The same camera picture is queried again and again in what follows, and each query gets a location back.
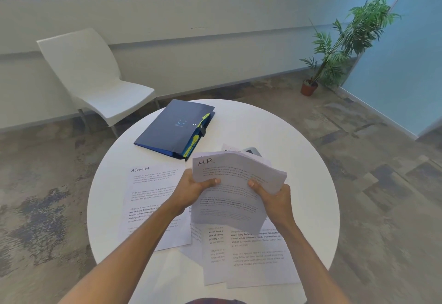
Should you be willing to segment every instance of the light blue wall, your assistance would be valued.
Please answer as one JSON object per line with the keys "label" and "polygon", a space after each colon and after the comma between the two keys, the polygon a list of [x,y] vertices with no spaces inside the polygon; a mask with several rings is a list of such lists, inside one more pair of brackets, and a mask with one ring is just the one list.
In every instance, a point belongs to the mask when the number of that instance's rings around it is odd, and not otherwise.
{"label": "light blue wall", "polygon": [[442,0],[398,0],[403,16],[368,49],[343,88],[419,136],[442,117]]}

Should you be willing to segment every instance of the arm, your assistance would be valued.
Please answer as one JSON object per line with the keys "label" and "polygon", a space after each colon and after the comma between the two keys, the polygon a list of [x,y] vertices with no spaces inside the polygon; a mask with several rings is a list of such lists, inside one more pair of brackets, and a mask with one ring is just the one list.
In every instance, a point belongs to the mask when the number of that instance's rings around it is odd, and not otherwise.
{"label": "arm", "polygon": [[60,301],[76,303],[128,303],[138,281],[170,222],[192,205],[203,190],[220,182],[196,183],[186,169],[172,195],[108,257],[80,280]]}
{"label": "arm", "polygon": [[308,304],[350,304],[296,225],[290,187],[284,184],[277,194],[271,195],[255,181],[250,180],[249,186],[261,197],[268,217],[287,243]]}

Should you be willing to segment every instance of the gray device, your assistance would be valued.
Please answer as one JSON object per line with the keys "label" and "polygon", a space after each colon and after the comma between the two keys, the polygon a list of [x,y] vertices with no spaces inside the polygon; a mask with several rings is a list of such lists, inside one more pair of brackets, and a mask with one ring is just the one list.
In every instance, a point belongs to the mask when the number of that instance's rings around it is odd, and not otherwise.
{"label": "gray device", "polygon": [[259,151],[255,147],[248,147],[248,148],[244,148],[243,150],[246,151],[247,153],[252,153],[257,156],[261,156],[261,154],[259,153]]}

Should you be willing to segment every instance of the hand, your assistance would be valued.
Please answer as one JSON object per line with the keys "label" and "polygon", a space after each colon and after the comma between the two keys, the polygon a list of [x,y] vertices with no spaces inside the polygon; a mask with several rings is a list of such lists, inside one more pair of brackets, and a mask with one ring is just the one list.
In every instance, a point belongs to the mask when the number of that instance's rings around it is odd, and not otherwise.
{"label": "hand", "polygon": [[192,176],[192,169],[186,169],[174,192],[169,197],[168,202],[177,208],[178,214],[181,214],[186,207],[196,202],[204,190],[220,182],[219,178],[208,179],[200,183],[195,182]]}
{"label": "hand", "polygon": [[254,180],[249,180],[248,185],[261,197],[269,219],[279,232],[281,229],[289,229],[296,225],[290,200],[290,187],[287,184],[283,184],[281,190],[274,195],[269,194]]}

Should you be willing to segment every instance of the chair leg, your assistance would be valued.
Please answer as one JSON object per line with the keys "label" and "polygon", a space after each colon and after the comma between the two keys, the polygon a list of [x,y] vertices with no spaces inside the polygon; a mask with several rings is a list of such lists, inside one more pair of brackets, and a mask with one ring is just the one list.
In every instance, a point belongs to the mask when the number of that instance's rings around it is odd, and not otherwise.
{"label": "chair leg", "polygon": [[155,98],[155,104],[157,105],[157,109],[161,109],[160,103],[158,103],[158,98]]}
{"label": "chair leg", "polygon": [[91,129],[89,128],[89,125],[87,124],[86,117],[84,115],[83,110],[79,109],[78,112],[80,113],[81,120],[83,121],[84,126],[86,127],[86,133],[90,134],[91,133]]}
{"label": "chair leg", "polygon": [[119,135],[117,133],[117,129],[115,128],[115,125],[112,125],[111,127],[112,132],[115,134],[115,137],[118,139]]}

